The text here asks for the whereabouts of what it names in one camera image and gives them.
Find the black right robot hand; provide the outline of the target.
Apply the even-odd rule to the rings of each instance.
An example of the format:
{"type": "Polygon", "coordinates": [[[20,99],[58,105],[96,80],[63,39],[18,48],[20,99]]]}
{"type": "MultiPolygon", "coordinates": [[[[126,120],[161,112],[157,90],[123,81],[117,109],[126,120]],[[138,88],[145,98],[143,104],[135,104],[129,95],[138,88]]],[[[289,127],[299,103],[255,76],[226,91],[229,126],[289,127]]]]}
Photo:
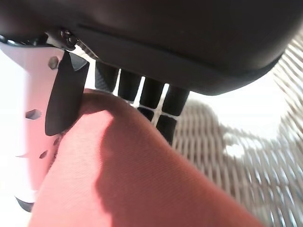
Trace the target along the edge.
{"type": "Polygon", "coordinates": [[[96,84],[152,118],[169,84],[157,129],[172,141],[189,92],[220,95],[265,75],[303,23],[300,0],[3,0],[0,90],[15,96],[7,129],[14,196],[30,212],[60,135],[77,119],[89,62],[96,84]]]}

